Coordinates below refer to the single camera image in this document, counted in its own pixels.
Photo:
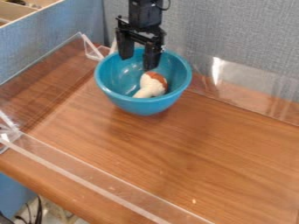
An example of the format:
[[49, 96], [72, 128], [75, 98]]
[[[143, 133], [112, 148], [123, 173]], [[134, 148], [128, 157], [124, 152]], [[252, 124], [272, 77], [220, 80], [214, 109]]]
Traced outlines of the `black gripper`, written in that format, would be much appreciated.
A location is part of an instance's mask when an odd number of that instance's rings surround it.
[[130, 12], [128, 17], [116, 17], [118, 51], [123, 60], [134, 56], [135, 43], [144, 46], [143, 64], [150, 71], [159, 66], [163, 54], [166, 32], [160, 27], [163, 13], [160, 11]]

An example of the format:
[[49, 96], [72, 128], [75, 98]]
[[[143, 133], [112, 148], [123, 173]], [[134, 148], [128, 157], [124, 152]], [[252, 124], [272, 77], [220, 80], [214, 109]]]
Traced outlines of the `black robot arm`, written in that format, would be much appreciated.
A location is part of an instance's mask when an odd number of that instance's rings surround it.
[[166, 31], [162, 29], [164, 0], [128, 0], [128, 18], [116, 17], [116, 46], [120, 58], [130, 59], [135, 54], [135, 43], [144, 46], [144, 70], [159, 66], [163, 54]]

